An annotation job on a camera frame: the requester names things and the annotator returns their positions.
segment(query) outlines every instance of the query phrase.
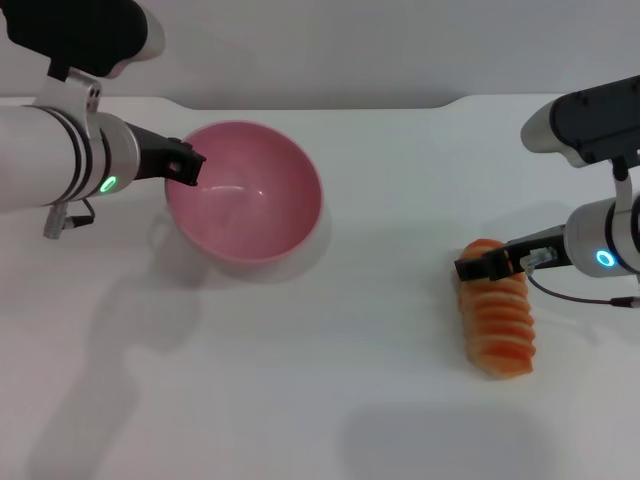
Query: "black band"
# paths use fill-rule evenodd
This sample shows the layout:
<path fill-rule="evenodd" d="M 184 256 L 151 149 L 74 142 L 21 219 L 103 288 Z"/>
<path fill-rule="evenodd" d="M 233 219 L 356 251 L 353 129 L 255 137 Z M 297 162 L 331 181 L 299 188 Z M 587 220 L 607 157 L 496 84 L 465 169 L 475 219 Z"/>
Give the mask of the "black band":
<path fill-rule="evenodd" d="M 96 185 L 96 188 L 94 188 L 89 193 L 89 195 L 85 196 L 84 198 L 89 198 L 92 195 L 95 195 L 100 189 L 100 187 L 104 184 L 105 180 L 109 176 L 109 172 L 111 171 L 111 147 L 109 146 L 109 141 L 107 140 L 107 137 L 104 135 L 104 132 L 102 131 L 102 129 L 100 129 L 100 135 L 102 136 L 102 145 L 104 147 L 104 173 L 102 174 L 102 178 Z"/>
<path fill-rule="evenodd" d="M 67 189 L 64 191 L 64 193 L 62 195 L 60 195 L 56 200 L 54 200 L 53 202 L 51 202 L 49 204 L 49 205 L 55 205 L 57 203 L 61 203 L 69 195 L 69 192 L 71 192 L 73 190 L 73 188 L 75 187 L 75 185 L 76 185 L 76 183 L 78 181 L 78 177 L 80 177 L 80 169 L 82 168 L 82 163 L 81 163 L 81 160 L 80 160 L 80 158 L 81 158 L 80 145 L 78 144 L 78 139 L 76 138 L 76 135 L 75 135 L 73 129 L 62 118 L 60 118 L 58 116 L 57 112 L 52 111 L 51 109 L 49 109 L 47 107 L 37 107 L 37 106 L 32 106 L 32 107 L 33 108 L 37 108 L 38 110 L 42 110 L 43 112 L 48 113 L 53 118 L 58 120 L 58 122 L 60 122 L 60 125 L 62 125 L 63 128 L 67 131 L 67 134 L 69 135 L 69 139 L 71 140 L 71 143 L 73 144 L 73 153 L 75 154 L 75 157 L 76 157 L 76 168 L 75 168 L 75 170 L 73 172 L 73 177 L 71 178 L 71 183 L 69 184 Z"/>
<path fill-rule="evenodd" d="M 82 140 L 82 144 L 84 145 L 84 150 L 86 153 L 86 158 L 85 158 L 86 165 L 85 165 L 82 181 L 78 184 L 78 186 L 73 191 L 73 193 L 64 199 L 65 201 L 68 202 L 73 200 L 74 197 L 78 195 L 84 189 L 84 187 L 87 186 L 87 183 L 89 182 L 89 178 L 91 177 L 91 172 L 93 171 L 93 152 L 91 151 L 91 143 L 89 143 L 89 137 L 87 137 L 87 134 L 82 130 L 82 127 L 75 120 L 75 118 L 55 108 L 51 108 L 50 110 L 62 115 L 65 118 L 65 120 L 67 120 L 71 125 L 75 127 L 75 129 L 78 131 L 78 135 L 80 136 L 80 140 Z"/>
<path fill-rule="evenodd" d="M 640 215 L 640 196 L 633 201 L 631 207 L 631 238 L 636 250 L 640 253 L 640 232 L 638 232 L 638 215 Z"/>
<path fill-rule="evenodd" d="M 631 268 L 631 266 L 622 259 L 622 257 L 618 253 L 618 250 L 616 249 L 615 243 L 613 243 L 612 227 L 613 227 L 613 214 L 615 213 L 615 209 L 616 209 L 616 202 L 613 202 L 611 204 L 611 207 L 609 208 L 609 211 L 607 212 L 607 218 L 604 222 L 604 239 L 607 242 L 607 247 L 609 248 L 613 256 L 618 260 L 618 263 L 620 264 L 620 266 L 624 268 L 626 271 L 633 273 L 634 275 L 639 275 L 640 274 L 639 271 Z"/>

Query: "white table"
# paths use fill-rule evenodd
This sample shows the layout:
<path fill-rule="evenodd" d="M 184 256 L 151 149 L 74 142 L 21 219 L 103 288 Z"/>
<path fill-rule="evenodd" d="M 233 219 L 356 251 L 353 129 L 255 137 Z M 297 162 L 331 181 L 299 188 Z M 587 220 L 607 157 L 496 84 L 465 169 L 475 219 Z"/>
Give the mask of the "white table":
<path fill-rule="evenodd" d="M 295 258 L 259 272 L 194 251 L 159 180 L 96 200 L 97 224 L 57 242 L 41 236 L 45 209 L 1 217 L 0 478 L 638 478 L 637 312 L 532 291 L 532 375 L 488 380 L 462 349 L 459 249 L 613 195 L 605 165 L 520 145 L 551 98 L 300 112 L 105 99 L 163 135 L 224 119 L 283 131 L 316 163 L 326 214 Z M 538 278 L 635 292 L 570 267 Z"/>

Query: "bowl rim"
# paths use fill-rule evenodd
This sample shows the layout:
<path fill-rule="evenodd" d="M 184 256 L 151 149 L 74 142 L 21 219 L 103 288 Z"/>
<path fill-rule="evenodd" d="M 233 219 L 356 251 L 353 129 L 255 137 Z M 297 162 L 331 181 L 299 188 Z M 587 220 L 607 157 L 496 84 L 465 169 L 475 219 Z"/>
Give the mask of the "bowl rim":
<path fill-rule="evenodd" d="M 217 127 L 220 125 L 226 125 L 226 124 L 230 124 L 230 123 L 240 123 L 240 124 L 245 124 L 245 125 L 251 125 L 251 126 L 255 126 L 255 127 L 260 127 L 263 129 L 267 129 L 270 130 L 272 133 L 276 133 L 277 135 L 280 135 L 281 137 L 283 137 L 285 140 L 291 142 L 303 155 L 304 159 L 307 161 L 307 163 L 311 166 L 311 169 L 313 171 L 313 173 L 315 174 L 315 178 L 316 178 L 316 182 L 318 184 L 318 188 L 320 191 L 320 208 L 318 209 L 318 212 L 316 214 L 316 218 L 313 222 L 313 225 L 311 226 L 311 228 L 309 229 L 309 231 L 304 235 L 304 237 L 298 241 L 298 243 L 296 243 L 293 247 L 291 247 L 290 249 L 282 252 L 282 253 L 278 253 L 276 255 L 271 255 L 269 257 L 264 257 L 264 258 L 246 258 L 246 257 L 236 257 L 233 255 L 225 255 L 222 254 L 218 251 L 214 251 L 210 248 L 206 248 L 205 246 L 202 245 L 201 242 L 199 242 L 197 239 L 193 238 L 192 235 L 190 235 L 188 232 L 185 231 L 185 229 L 180 225 L 180 222 L 178 222 L 176 215 L 173 211 L 173 208 L 171 208 L 171 201 L 169 199 L 169 183 L 170 182 L 174 182 L 174 180 L 171 179 L 165 179 L 164 181 L 164 195 L 165 195 L 165 200 L 167 202 L 167 206 L 169 207 L 169 213 L 171 214 L 171 218 L 173 219 L 173 223 L 175 223 L 175 225 L 178 227 L 178 231 L 184 235 L 193 245 L 195 245 L 197 248 L 199 248 L 201 251 L 203 251 L 204 253 L 220 259 L 220 260 L 224 260 L 227 262 L 231 262 L 231 263 L 236 263 L 236 264 L 241 264 L 241 265 L 261 265 L 261 264 L 265 264 L 265 263 L 271 263 L 271 262 L 276 262 L 278 260 L 282 260 L 285 257 L 288 257 L 290 255 L 292 255 L 293 253 L 295 253 L 299 248 L 301 248 L 308 240 L 309 238 L 315 233 L 315 231 L 318 228 L 318 225 L 320 223 L 320 219 L 322 218 L 322 215 L 324 213 L 324 187 L 322 185 L 322 179 L 320 177 L 320 172 L 318 171 L 318 168 L 316 167 L 316 165 L 313 163 L 313 161 L 311 160 L 311 157 L 309 156 L 309 154 L 305 151 L 304 148 L 302 148 L 300 146 L 300 144 L 296 141 L 294 141 L 291 137 L 289 137 L 288 135 L 286 135 L 285 133 L 281 132 L 280 130 L 270 127 L 268 125 L 265 125 L 263 123 L 259 123 L 259 122 L 254 122 L 254 121 L 250 121 L 250 120 L 221 120 L 221 121 L 217 121 L 217 122 L 213 122 L 213 123 L 209 123 L 207 125 L 204 125 L 196 130 L 194 130 L 193 132 L 189 133 L 183 140 L 183 142 L 189 143 L 189 140 L 194 137 L 195 135 L 197 135 L 198 133 L 207 130 L 209 128 L 212 127 Z"/>

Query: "blue indicator light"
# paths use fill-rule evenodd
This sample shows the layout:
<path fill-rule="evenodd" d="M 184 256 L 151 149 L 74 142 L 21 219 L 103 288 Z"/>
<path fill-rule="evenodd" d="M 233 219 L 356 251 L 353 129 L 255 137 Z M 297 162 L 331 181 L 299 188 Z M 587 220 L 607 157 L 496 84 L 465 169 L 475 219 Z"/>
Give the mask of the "blue indicator light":
<path fill-rule="evenodd" d="M 616 264 L 616 259 L 606 250 L 598 250 L 596 252 L 596 260 L 605 267 L 613 267 Z"/>

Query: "orange sponge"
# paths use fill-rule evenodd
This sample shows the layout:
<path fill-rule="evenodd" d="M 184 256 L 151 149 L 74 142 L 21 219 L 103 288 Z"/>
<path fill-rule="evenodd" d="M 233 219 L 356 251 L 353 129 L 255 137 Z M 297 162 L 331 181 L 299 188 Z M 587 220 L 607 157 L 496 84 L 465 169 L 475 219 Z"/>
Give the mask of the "orange sponge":
<path fill-rule="evenodd" d="M 476 240 L 464 249 L 461 258 L 477 258 L 502 245 L 495 240 Z M 458 307 L 471 363 L 496 378 L 533 371 L 535 332 L 523 274 L 460 283 Z"/>

